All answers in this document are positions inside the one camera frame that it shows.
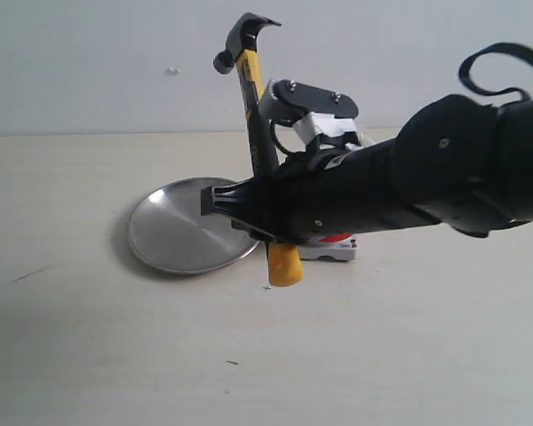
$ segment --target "yellow hammer handle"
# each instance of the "yellow hammer handle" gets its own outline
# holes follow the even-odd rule
[[[304,278],[298,246],[271,242],[268,246],[268,282],[273,287],[293,286]]]

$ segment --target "white table surface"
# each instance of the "white table surface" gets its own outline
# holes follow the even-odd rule
[[[0,138],[0,426],[533,426],[533,225],[364,235],[269,291],[262,250],[131,257],[143,196],[249,175],[244,134]]]

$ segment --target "cable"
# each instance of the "cable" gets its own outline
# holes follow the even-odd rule
[[[280,140],[278,140],[278,137],[276,136],[276,122],[274,120],[270,122],[269,130],[270,130],[270,138],[273,140],[274,145],[281,151],[281,153],[285,155],[295,154],[290,149],[286,148],[283,144],[281,144]]]

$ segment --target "silver plate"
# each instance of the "silver plate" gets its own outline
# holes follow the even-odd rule
[[[251,253],[258,242],[220,216],[201,216],[200,193],[222,178],[195,177],[164,186],[133,212],[126,229],[132,252],[145,264],[172,273],[216,270]]]

